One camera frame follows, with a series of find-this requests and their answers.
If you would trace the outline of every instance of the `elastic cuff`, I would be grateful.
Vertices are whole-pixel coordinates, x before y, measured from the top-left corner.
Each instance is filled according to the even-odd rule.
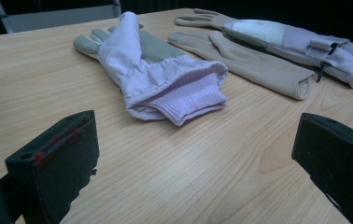
[[[159,110],[180,126],[188,119],[222,109],[226,96],[219,90],[217,75],[212,73],[201,77],[184,76],[143,104]]]

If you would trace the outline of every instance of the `wooden table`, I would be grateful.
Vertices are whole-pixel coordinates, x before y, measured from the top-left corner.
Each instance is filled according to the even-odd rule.
[[[159,38],[178,30],[178,9],[139,16]],[[117,86],[72,41],[118,20],[0,35],[0,176],[4,159],[58,120],[96,114],[97,175],[63,223],[347,223],[290,157],[303,112],[353,128],[353,89],[311,79],[296,101],[230,73],[224,110],[177,127],[141,121]]]

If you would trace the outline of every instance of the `dark background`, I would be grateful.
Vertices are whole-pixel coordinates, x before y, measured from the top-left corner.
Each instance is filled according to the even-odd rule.
[[[112,0],[40,0],[42,11],[77,7],[94,7],[111,4]],[[120,0],[122,10],[139,8],[154,2],[160,7],[191,7],[214,10],[236,19],[258,19],[286,23],[316,32],[321,35],[334,35],[348,38],[353,42],[353,1],[312,0],[312,1],[235,1],[235,0]],[[37,12],[35,0],[2,0],[8,14]],[[0,34],[4,34],[0,21]]]

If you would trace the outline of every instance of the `gray glove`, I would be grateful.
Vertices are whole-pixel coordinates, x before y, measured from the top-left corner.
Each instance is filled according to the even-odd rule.
[[[313,71],[277,57],[245,48],[221,32],[185,31],[169,36],[168,42],[207,60],[225,63],[230,71],[270,90],[304,100],[310,94]]]
[[[132,12],[120,17],[113,32],[92,31],[74,41],[80,52],[98,58],[120,86],[127,111],[138,119],[187,119],[222,109],[219,91],[227,74],[223,63],[193,60],[179,49],[139,30]]]

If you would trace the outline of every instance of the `work glove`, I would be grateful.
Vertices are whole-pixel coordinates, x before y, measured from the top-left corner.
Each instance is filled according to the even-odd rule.
[[[295,99],[304,100],[310,94],[313,71],[277,57],[245,48],[227,39],[219,31],[176,32],[168,42],[207,60],[225,63],[231,72]]]
[[[293,62],[319,67],[318,82],[326,72],[353,88],[353,43],[348,39],[274,21],[229,21],[222,30]]]
[[[193,60],[179,49],[139,30],[137,16],[125,12],[112,31],[92,31],[74,41],[80,52],[98,58],[120,86],[127,111],[143,120],[170,119],[175,125],[222,109],[220,92],[227,67]]]
[[[215,11],[200,8],[195,8],[192,14],[183,14],[176,16],[174,19],[175,24],[180,26],[213,27],[219,30],[223,27],[223,24],[228,21],[236,21],[236,19]]]

